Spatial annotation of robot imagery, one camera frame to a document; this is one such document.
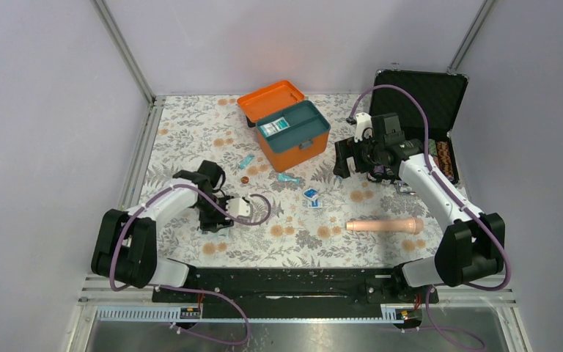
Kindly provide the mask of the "orange plastic medicine box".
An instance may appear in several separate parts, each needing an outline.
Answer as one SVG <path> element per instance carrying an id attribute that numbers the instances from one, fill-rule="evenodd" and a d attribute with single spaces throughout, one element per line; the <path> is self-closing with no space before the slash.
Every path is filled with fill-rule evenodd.
<path id="1" fill-rule="evenodd" d="M 286 172 L 324 153 L 331 124 L 290 81 L 244 95 L 238 106 L 275 171 Z"/>

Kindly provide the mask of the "small teal sachet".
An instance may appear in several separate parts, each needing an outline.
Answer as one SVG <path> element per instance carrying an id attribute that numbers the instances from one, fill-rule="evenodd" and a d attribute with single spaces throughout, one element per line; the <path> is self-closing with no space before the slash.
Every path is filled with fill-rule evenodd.
<path id="1" fill-rule="evenodd" d="M 254 159 L 254 155 L 247 155 L 240 163 L 239 169 L 245 169 Z"/>

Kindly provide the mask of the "teal divided tray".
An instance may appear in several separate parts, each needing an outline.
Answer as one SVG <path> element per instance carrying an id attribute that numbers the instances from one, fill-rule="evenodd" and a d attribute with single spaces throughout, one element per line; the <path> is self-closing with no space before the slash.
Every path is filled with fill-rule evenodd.
<path id="1" fill-rule="evenodd" d="M 290 127 L 265 138 L 260 131 L 260 126 L 280 117 L 284 117 Z M 318 136 L 328 133 L 331 129 L 328 120 L 309 100 L 301 101 L 259 120 L 256 127 L 259 135 L 264 138 L 265 144 L 278 154 L 294 147 L 301 149 L 310 147 Z"/>

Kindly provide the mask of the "blue white wipe packet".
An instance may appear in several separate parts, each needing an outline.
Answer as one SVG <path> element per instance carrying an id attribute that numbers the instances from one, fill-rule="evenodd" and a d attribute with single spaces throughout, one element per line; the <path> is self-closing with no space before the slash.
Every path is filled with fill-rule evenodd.
<path id="1" fill-rule="evenodd" d="M 319 192 L 314 188 L 306 189 L 302 195 L 306 198 L 306 206 L 311 209 L 318 209 L 323 207 L 323 203 L 320 200 Z"/>

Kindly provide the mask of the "teal bandage sachet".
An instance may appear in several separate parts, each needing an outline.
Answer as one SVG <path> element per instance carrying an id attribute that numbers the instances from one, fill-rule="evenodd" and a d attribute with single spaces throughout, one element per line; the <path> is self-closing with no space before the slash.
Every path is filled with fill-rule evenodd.
<path id="1" fill-rule="evenodd" d="M 278 180 L 282 181 L 282 182 L 287 182 L 287 183 L 292 182 L 292 183 L 295 183 L 295 184 L 298 184 L 298 185 L 301 184 L 301 180 L 299 178 L 292 177 L 292 176 L 285 175 L 285 174 L 278 174 Z"/>

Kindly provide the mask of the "medical gauze packet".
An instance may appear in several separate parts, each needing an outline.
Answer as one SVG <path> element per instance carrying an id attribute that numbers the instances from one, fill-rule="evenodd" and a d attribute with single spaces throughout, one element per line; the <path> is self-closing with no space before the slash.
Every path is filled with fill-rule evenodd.
<path id="1" fill-rule="evenodd" d="M 288 129 L 290 124 L 284 117 L 280 117 L 272 122 L 267 122 L 260 126 L 260 131 L 265 138 L 277 134 L 285 129 Z"/>

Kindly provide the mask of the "white teal dressing packet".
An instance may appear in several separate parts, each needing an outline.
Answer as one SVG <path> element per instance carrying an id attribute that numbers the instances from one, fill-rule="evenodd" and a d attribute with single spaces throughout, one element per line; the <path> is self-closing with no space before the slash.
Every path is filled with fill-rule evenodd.
<path id="1" fill-rule="evenodd" d="M 231 227 L 201 227 L 199 230 L 203 235 L 210 237 L 227 237 L 231 229 Z"/>

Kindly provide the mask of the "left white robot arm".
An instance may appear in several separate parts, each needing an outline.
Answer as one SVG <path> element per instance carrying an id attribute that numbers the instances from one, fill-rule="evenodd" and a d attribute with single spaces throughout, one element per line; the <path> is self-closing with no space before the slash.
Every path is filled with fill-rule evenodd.
<path id="1" fill-rule="evenodd" d="M 218 196 L 225 181 L 224 170 L 203 161 L 195 172 L 181 170 L 169 185 L 143 205 L 128 210 L 108 210 L 100 223 L 91 270 L 115 282 L 143 288 L 169 285 L 180 301 L 190 301 L 198 282 L 188 275 L 189 267 L 157 253 L 157 234 L 173 218 L 188 209 L 197 210 L 199 229 L 218 232 L 234 222 L 227 216 L 232 198 Z"/>

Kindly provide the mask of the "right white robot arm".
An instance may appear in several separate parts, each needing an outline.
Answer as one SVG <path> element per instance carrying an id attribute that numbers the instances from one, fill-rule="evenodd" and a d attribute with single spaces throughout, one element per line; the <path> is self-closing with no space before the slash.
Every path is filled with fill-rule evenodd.
<path id="1" fill-rule="evenodd" d="M 357 173 L 379 166 L 396 173 L 420 196 L 444 233 L 432 257 L 397 266 L 391 292 L 398 301 L 411 301 L 420 287 L 473 286 L 478 279 L 508 271 L 503 219 L 466 200 L 422 142 L 406 138 L 396 114 L 357 114 L 355 136 L 336 142 L 335 153 L 334 174 L 342 178 L 350 176 L 349 158 Z"/>

